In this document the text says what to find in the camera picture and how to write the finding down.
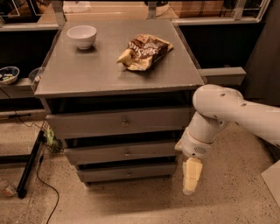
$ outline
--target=concrete floor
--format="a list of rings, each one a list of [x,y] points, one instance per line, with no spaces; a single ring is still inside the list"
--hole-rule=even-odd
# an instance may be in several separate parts
[[[42,124],[42,114],[22,117]],[[0,154],[32,150],[39,128],[17,118],[0,121]],[[39,157],[24,199],[0,195],[0,223],[47,223],[55,207],[55,191],[36,178]],[[261,173],[273,159],[261,140],[235,123],[215,137],[213,151],[195,194],[182,193],[181,157],[171,178],[148,178],[85,186],[63,154],[45,151],[39,176],[59,192],[59,204],[49,223],[280,223],[280,208]],[[0,177],[16,186],[23,166],[1,166]]]

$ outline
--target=wall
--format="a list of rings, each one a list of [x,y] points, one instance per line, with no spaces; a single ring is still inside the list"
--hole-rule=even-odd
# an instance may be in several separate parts
[[[182,25],[201,68],[245,67],[264,24]]]
[[[56,30],[0,32],[0,67],[18,67],[19,78],[27,78],[33,69],[41,67],[56,33]]]
[[[261,36],[244,70],[247,76],[242,83],[247,99],[280,106],[280,0],[269,7]]]

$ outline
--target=snack bag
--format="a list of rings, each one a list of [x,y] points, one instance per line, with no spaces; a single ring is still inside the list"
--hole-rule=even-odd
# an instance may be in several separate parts
[[[116,63],[132,71],[145,71],[157,60],[165,56],[173,45],[149,34],[139,34],[129,42],[128,48]]]

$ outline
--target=gray cabinet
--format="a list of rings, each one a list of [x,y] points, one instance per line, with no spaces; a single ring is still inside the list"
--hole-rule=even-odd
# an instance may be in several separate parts
[[[78,177],[88,183],[172,175],[175,143],[193,113],[193,91],[204,84],[173,24],[84,22],[98,30],[86,51],[67,39],[67,30],[79,24],[66,22],[35,92]],[[174,50],[137,73],[116,60],[139,33],[166,39]]]

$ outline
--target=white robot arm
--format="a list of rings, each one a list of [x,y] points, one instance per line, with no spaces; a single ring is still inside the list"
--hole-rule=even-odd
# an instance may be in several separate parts
[[[185,194],[195,191],[202,170],[201,159],[209,154],[214,136],[228,122],[238,123],[280,148],[280,108],[245,101],[237,90],[216,85],[198,88],[192,101],[197,111],[175,146],[188,157],[183,163]]]

